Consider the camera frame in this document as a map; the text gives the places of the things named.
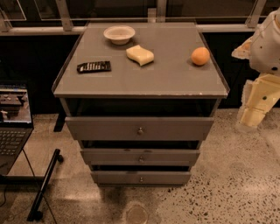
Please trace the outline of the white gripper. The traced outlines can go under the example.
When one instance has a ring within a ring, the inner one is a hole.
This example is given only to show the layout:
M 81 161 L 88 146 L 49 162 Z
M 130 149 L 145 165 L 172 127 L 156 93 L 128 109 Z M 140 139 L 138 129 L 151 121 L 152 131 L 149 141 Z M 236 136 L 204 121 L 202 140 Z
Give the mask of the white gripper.
M 252 83 L 246 106 L 241 106 L 238 111 L 239 124 L 256 128 L 273 106 L 280 99 L 280 77 L 261 73 Z

